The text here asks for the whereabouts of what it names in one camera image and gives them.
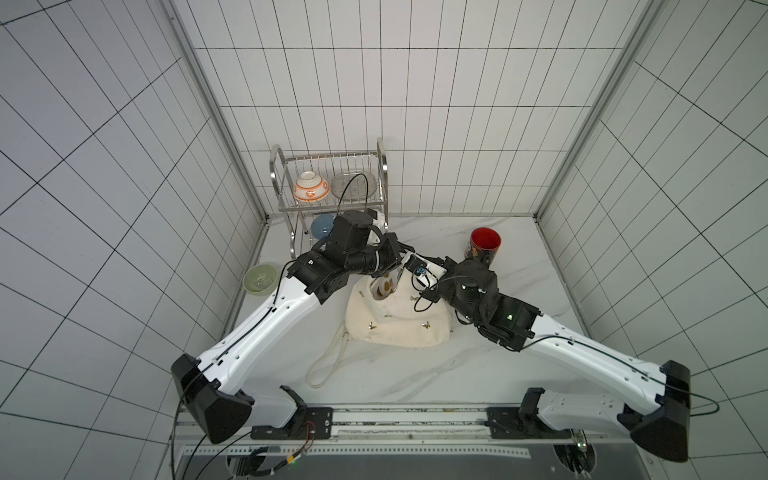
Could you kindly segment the brown white plush keychain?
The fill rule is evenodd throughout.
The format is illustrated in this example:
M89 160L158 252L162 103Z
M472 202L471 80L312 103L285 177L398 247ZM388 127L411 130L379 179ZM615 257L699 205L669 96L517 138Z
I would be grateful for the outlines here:
M373 279L370 284L370 292L372 298L376 301L381 301L395 293L401 275L402 270L400 268L396 268L381 277Z

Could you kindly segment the cream canvas shoulder bag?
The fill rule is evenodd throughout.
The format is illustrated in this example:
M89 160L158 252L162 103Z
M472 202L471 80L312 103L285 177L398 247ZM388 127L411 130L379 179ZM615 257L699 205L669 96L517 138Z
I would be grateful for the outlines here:
M449 340L452 330L452 314L443 301L430 303L418 308L421 288L415 277L405 268L402 270L395 293L386 299L372 298L368 277L358 280L347 304L345 318L337 329L326 351L307 370L305 381L313 389L323 387L329 380L325 377L313 381L315 370L332 352L337 356L332 371L336 371L347 344L350 341L366 342L390 347L411 349L429 348Z

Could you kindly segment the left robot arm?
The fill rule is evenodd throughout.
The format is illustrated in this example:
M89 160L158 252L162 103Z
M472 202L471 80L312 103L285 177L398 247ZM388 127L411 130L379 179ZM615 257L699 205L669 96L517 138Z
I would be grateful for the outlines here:
M279 277L274 293L223 340L171 367L180 403L212 444L233 437L256 414L257 424L292 427L304 401L289 387L280 394L247 393L257 365L300 320L344 288L350 276L379 278L402 264L406 247L382 232L374 211L344 211L330 235L299 255Z

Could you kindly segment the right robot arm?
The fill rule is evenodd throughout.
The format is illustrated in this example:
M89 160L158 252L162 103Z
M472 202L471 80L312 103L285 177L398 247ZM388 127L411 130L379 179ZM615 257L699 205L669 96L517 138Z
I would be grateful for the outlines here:
M464 324L492 343L556 363L601 387L599 394L527 390L519 410L533 430L587 430L630 438L667 461L689 458L691 374L674 360L662 365L613 350L537 307L505 295L482 262L450 258L416 270L429 285L423 298L445 301Z

